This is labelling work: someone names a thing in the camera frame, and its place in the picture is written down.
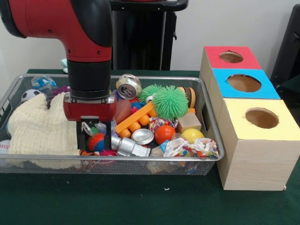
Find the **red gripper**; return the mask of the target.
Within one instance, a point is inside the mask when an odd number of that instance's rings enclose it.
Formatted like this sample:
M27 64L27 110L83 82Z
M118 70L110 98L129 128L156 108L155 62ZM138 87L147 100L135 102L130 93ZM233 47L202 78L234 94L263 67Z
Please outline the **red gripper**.
M84 101L72 97L63 98L63 109L68 121L76 121L77 148L85 150L85 134L82 120L96 120L106 126L105 150L111 149L111 121L116 114L116 97Z

